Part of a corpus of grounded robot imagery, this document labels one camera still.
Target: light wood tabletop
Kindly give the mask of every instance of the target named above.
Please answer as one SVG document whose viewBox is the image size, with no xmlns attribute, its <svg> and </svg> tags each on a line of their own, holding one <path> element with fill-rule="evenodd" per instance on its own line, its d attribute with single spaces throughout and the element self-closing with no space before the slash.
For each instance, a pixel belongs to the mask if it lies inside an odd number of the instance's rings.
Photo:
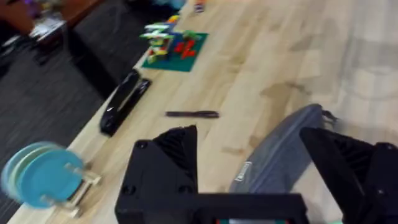
<svg viewBox="0 0 398 224">
<path fill-rule="evenodd" d="M 70 146 L 103 184 L 82 201 L 83 216 L 23 205 L 10 224 L 116 224 L 114 204 L 133 144 L 197 125 L 201 192 L 226 192 L 238 169 L 279 121 L 309 103 L 341 119 L 339 133 L 397 144 L 398 2 L 390 0 L 209 0 L 182 9 L 178 29 L 209 33 L 190 73 L 148 70 L 153 85 L 108 138 L 98 110 Z M 216 110 L 219 119 L 166 118 L 168 110 Z M 312 223 L 341 216 L 311 165 L 294 191 Z"/>
</svg>

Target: toy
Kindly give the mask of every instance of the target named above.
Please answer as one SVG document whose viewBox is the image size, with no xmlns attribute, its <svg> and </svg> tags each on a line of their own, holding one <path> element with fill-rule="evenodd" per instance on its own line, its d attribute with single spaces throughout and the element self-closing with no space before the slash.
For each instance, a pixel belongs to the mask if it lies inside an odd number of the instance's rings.
<svg viewBox="0 0 398 224">
<path fill-rule="evenodd" d="M 195 12 L 203 12 L 205 10 L 205 0 L 196 0 Z"/>
<path fill-rule="evenodd" d="M 149 39 L 149 51 L 143 67 L 189 72 L 207 34 L 192 30 L 174 30 L 180 16 L 174 15 L 166 22 L 145 26 L 140 37 Z"/>
</svg>

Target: label tag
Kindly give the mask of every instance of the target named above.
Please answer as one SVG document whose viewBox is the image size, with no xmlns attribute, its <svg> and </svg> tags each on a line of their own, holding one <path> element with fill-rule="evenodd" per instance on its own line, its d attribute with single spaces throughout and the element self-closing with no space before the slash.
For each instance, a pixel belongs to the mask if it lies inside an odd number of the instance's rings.
<svg viewBox="0 0 398 224">
<path fill-rule="evenodd" d="M 252 162 L 247 161 L 244 163 L 241 171 L 239 172 L 238 176 L 236 176 L 235 180 L 236 181 L 242 181 L 244 179 L 244 174 L 246 173 L 246 171 L 248 170 L 248 168 L 251 166 Z"/>
</svg>

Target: red lego piece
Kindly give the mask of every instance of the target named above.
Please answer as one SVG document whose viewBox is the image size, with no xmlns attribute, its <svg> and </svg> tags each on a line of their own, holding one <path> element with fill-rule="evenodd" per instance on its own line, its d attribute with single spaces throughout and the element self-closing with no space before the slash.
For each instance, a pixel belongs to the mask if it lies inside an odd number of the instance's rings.
<svg viewBox="0 0 398 224">
<path fill-rule="evenodd" d="M 177 46 L 175 46 L 174 52 L 175 53 L 181 53 L 183 48 L 184 48 L 184 43 L 183 42 L 179 42 L 179 43 L 177 43 Z"/>
<path fill-rule="evenodd" d="M 188 40 L 187 42 L 187 48 L 192 48 L 195 45 L 195 40 Z"/>
</svg>

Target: dark pen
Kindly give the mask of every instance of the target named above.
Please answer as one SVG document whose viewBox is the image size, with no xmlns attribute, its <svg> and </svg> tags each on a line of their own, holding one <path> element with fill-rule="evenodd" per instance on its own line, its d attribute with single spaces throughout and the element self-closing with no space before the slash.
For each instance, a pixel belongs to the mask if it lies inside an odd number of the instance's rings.
<svg viewBox="0 0 398 224">
<path fill-rule="evenodd" d="M 220 114 L 217 111 L 168 111 L 166 116 L 174 118 L 219 118 Z"/>
</svg>

